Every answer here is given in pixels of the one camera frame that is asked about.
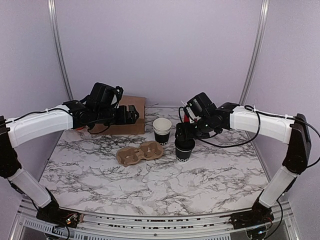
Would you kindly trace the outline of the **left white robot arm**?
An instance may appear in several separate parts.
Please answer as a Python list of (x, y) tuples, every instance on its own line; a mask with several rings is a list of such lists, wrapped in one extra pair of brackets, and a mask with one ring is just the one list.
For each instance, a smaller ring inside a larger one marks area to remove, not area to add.
[(135, 124), (139, 113), (134, 105), (120, 105), (123, 88), (95, 83), (82, 100), (66, 101), (56, 107), (33, 111), (17, 118), (0, 118), (0, 176), (37, 206), (37, 218), (52, 223), (77, 225), (79, 213), (61, 209), (53, 194), (20, 163), (16, 148), (31, 140), (96, 124)]

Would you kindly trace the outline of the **aluminium front rail base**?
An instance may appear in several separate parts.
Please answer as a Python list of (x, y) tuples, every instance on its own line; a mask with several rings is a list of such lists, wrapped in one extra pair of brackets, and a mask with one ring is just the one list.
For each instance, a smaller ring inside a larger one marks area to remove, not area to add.
[(234, 228), (231, 217), (237, 211), (201, 215), (142, 216), (81, 211), (75, 228), (36, 218), (29, 199), (17, 210), (10, 240), (251, 240), (265, 235), (267, 240), (300, 240), (294, 214), (288, 201), (272, 207), (272, 220), (256, 226)]

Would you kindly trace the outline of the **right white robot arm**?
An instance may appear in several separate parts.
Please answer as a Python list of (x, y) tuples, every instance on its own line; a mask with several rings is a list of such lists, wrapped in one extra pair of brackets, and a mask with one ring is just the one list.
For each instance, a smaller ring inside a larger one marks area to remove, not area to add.
[(224, 130), (235, 130), (253, 134), (252, 139), (243, 142), (244, 145), (253, 142), (259, 148), (262, 141), (267, 140), (267, 149), (274, 145), (283, 158), (251, 210), (232, 215), (233, 222), (260, 223), (269, 216), (276, 201), (310, 168), (312, 142), (309, 129), (312, 126), (303, 114), (269, 113), (232, 102), (216, 106), (204, 92), (187, 101), (182, 110), (189, 120), (181, 120), (175, 127), (175, 146), (180, 151), (191, 151), (195, 141), (208, 144), (211, 132), (219, 135)]

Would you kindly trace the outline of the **aluminium frame post right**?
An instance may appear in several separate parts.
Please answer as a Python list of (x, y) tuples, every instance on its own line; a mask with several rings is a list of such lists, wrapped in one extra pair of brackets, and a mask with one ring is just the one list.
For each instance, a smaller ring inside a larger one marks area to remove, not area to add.
[(245, 78), (244, 85), (243, 85), (242, 92), (241, 92), (240, 99), (239, 99), (240, 105), (244, 105), (246, 103), (246, 100), (247, 100), (249, 92), (250, 92), (250, 87), (251, 87), (253, 80), (254, 80), (256, 65), (257, 65), (259, 55), (260, 55), (260, 52), (262, 49), (264, 35), (265, 35), (265, 31), (266, 31), (269, 6), (270, 6), (269, 0), (262, 0), (261, 1), (261, 8), (260, 8), (259, 20), (258, 20), (257, 31), (256, 31), (254, 45), (253, 45), (252, 55), (251, 55), (246, 78)]

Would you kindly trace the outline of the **red cylindrical holder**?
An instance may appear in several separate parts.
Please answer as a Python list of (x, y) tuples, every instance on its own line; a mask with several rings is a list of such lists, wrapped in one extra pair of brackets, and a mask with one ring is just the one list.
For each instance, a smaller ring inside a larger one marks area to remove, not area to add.
[(184, 123), (190, 122), (190, 114), (189, 113), (184, 113), (183, 122)]

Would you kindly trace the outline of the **aluminium frame post left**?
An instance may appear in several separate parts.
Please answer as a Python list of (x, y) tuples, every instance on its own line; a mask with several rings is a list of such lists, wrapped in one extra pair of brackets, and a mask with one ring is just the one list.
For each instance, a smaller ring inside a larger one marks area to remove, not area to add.
[(69, 81), (67, 67), (66, 67), (64, 55), (63, 55), (63, 48), (62, 48), (62, 43), (60, 38), (59, 23), (58, 23), (57, 11), (56, 11), (56, 1), (48, 0), (47, 3), (48, 3), (48, 11), (50, 16), (53, 40), (55, 44), (55, 51), (58, 59), (60, 72), (62, 75), (63, 85), (66, 91), (67, 98), (69, 101), (71, 101), (74, 99), (74, 96), (72, 93), (72, 88)]

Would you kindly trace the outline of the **stacked black paper cups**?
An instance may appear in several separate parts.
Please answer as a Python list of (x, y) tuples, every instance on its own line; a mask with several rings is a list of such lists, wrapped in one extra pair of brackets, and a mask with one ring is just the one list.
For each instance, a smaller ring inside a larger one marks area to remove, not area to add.
[(152, 123), (155, 141), (160, 145), (165, 146), (170, 138), (172, 122), (163, 117), (159, 117)]

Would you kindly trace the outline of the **black plastic cup lid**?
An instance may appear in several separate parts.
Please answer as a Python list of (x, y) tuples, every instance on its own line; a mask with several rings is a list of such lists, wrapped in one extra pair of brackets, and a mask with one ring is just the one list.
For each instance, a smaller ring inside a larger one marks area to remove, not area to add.
[(179, 149), (180, 151), (192, 151), (196, 145), (194, 139), (188, 139), (188, 140), (178, 140), (176, 139), (174, 141), (175, 147)]

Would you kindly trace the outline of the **single black paper cup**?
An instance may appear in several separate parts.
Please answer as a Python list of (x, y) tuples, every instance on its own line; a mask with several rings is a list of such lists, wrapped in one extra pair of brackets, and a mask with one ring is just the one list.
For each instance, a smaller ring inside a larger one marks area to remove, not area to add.
[(175, 158), (179, 162), (185, 163), (190, 159), (192, 151), (193, 151), (192, 148), (182, 149), (182, 148), (179, 148), (176, 146), (175, 147)]

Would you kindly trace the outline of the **brown cardboard cup carrier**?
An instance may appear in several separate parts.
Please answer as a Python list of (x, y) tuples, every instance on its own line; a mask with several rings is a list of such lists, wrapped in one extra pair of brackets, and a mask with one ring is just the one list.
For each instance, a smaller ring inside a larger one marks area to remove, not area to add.
[(151, 161), (162, 157), (164, 148), (157, 141), (147, 141), (139, 147), (128, 146), (121, 148), (116, 153), (116, 160), (124, 167), (136, 165), (141, 160)]

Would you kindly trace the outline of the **aluminium frame post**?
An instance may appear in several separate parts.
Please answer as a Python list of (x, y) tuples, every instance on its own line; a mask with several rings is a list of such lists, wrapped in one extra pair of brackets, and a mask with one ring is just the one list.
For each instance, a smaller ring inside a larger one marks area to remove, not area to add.
[(246, 100), (247, 100), (249, 92), (250, 92), (250, 87), (251, 87), (253, 80), (254, 80), (256, 65), (257, 65), (259, 55), (260, 55), (260, 52), (262, 49), (264, 35), (265, 35), (265, 31), (266, 31), (269, 6), (270, 6), (269, 0), (262, 0), (261, 1), (261, 8), (260, 8), (259, 20), (258, 20), (257, 31), (256, 31), (254, 45), (253, 45), (252, 55), (251, 55), (246, 78), (245, 78), (244, 85), (243, 85), (242, 92), (241, 92), (240, 99), (239, 99), (240, 105), (244, 105), (246, 103)]
[(47, 3), (48, 3), (48, 11), (50, 16), (53, 40), (55, 44), (55, 51), (58, 59), (60, 72), (62, 75), (63, 85), (66, 91), (67, 98), (69, 101), (71, 101), (74, 99), (74, 96), (72, 93), (72, 88), (69, 81), (67, 67), (66, 67), (64, 55), (63, 55), (63, 48), (62, 48), (62, 43), (60, 38), (59, 23), (58, 23), (57, 11), (56, 11), (56, 1), (48, 0)]

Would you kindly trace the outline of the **brown paper bag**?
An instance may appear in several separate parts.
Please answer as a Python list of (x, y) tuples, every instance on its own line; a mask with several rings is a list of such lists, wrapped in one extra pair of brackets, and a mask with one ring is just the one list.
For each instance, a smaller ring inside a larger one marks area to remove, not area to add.
[(119, 103), (119, 109), (122, 110), (122, 113), (117, 116), (117, 124), (113, 124), (110, 127), (104, 124), (96, 124), (88, 132), (93, 135), (144, 134), (146, 98), (124, 95)]

